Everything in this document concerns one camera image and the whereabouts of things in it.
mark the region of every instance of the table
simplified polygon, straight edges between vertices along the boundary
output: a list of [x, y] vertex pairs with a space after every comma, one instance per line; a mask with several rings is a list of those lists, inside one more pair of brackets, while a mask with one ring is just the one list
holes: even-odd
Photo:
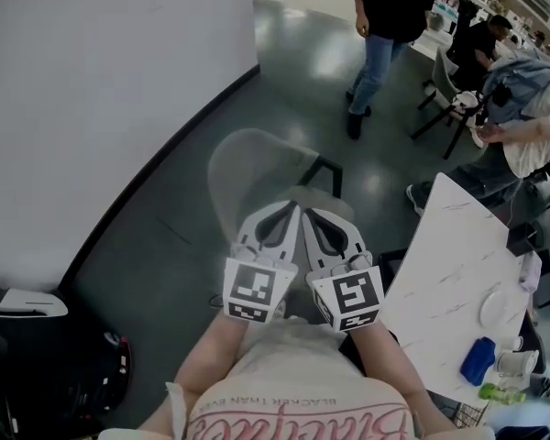
[[[518, 284], [523, 257], [507, 248], [508, 228], [440, 173], [423, 218], [390, 287], [381, 320], [433, 392], [478, 409], [487, 405], [459, 369], [476, 339], [495, 342], [520, 332], [529, 294]], [[502, 324], [479, 323], [495, 289], [507, 295]], [[490, 368], [484, 382], [499, 383]]]
[[446, 31], [426, 29], [413, 43], [412, 49], [417, 50], [428, 59], [435, 61], [438, 48], [443, 47], [447, 50], [450, 46], [452, 46], [452, 36]]
[[441, 15], [444, 19], [447, 19], [451, 23], [458, 23], [458, 13], [453, 13], [453, 12], [454, 10], [452, 10], [452, 8], [447, 4], [440, 4], [440, 3], [434, 2], [434, 6], [432, 6], [432, 13]]

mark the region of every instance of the gray floor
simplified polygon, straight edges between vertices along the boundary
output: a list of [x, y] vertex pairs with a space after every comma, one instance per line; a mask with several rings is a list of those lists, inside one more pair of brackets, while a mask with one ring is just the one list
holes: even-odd
[[[164, 396], [177, 368], [213, 317], [207, 301], [221, 285], [227, 243], [206, 183], [208, 160], [229, 133], [257, 127], [301, 143], [344, 167], [343, 199], [373, 254], [409, 245], [418, 217], [404, 188], [476, 158], [465, 133], [443, 161], [454, 133], [437, 126], [409, 134], [437, 113], [420, 113], [421, 84], [433, 63], [408, 49], [378, 93], [363, 137], [344, 131], [344, 91], [363, 61], [363, 43], [345, 21], [257, 1], [262, 73], [180, 144], [114, 221], [75, 282], [76, 291], [132, 343], [135, 372], [121, 407], [106, 422], [134, 427]], [[523, 198], [519, 210], [527, 210]], [[501, 211], [507, 216], [509, 210]], [[550, 212], [546, 214], [550, 228]]]

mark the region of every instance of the plastic bottle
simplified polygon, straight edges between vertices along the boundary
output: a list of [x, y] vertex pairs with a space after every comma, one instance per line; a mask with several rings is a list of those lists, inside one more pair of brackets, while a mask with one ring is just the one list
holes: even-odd
[[478, 391], [481, 400], [493, 400], [501, 404], [511, 405], [525, 401], [525, 393], [515, 388], [500, 388], [493, 383], [485, 383]]

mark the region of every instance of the gray chair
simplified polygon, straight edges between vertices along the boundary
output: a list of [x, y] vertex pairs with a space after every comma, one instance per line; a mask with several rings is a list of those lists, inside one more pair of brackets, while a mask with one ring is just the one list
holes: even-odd
[[[308, 185], [321, 169], [332, 172], [332, 193]], [[323, 209], [349, 222], [355, 216], [354, 210], [340, 198], [340, 166], [309, 148], [258, 129], [238, 130], [218, 145], [208, 166], [208, 186], [228, 244], [235, 241], [249, 214], [278, 201], [293, 200], [302, 208]], [[293, 262], [299, 272], [291, 290], [307, 290], [303, 279], [311, 269], [301, 228]], [[319, 318], [313, 308], [315, 313], [302, 316], [308, 320]]]
[[433, 100], [438, 101], [439, 104], [442, 105], [443, 110], [434, 119], [412, 134], [412, 138], [416, 140], [447, 116], [449, 116], [447, 122], [449, 127], [452, 125], [453, 120], [457, 120], [458, 129], [456, 130], [456, 133], [454, 134], [454, 137], [446, 150], [444, 155], [445, 160], [450, 158], [450, 154], [452, 153], [452, 150], [454, 150], [463, 130], [468, 126], [469, 119], [477, 112], [477, 109], [467, 109], [465, 113], [461, 115], [458, 111], [456, 111], [457, 107], [454, 104], [451, 104], [452, 100], [455, 99], [455, 96], [460, 93], [460, 90], [458, 90], [458, 88], [456, 88], [450, 81], [450, 74], [456, 72], [457, 70], [458, 66], [446, 56], [444, 48], [439, 47], [436, 52], [434, 69], [432, 70], [431, 83], [434, 84], [434, 91], [423, 101], [423, 103], [418, 106], [418, 110], [422, 111]]

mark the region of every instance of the white cup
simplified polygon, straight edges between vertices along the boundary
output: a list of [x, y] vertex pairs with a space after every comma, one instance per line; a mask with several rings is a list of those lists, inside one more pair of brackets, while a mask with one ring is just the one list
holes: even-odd
[[528, 352], [503, 352], [497, 359], [496, 369], [505, 377], [521, 377], [530, 375], [536, 363], [538, 363], [540, 352], [530, 350]]
[[523, 346], [523, 337], [504, 337], [499, 341], [499, 349], [511, 352], [521, 350]]

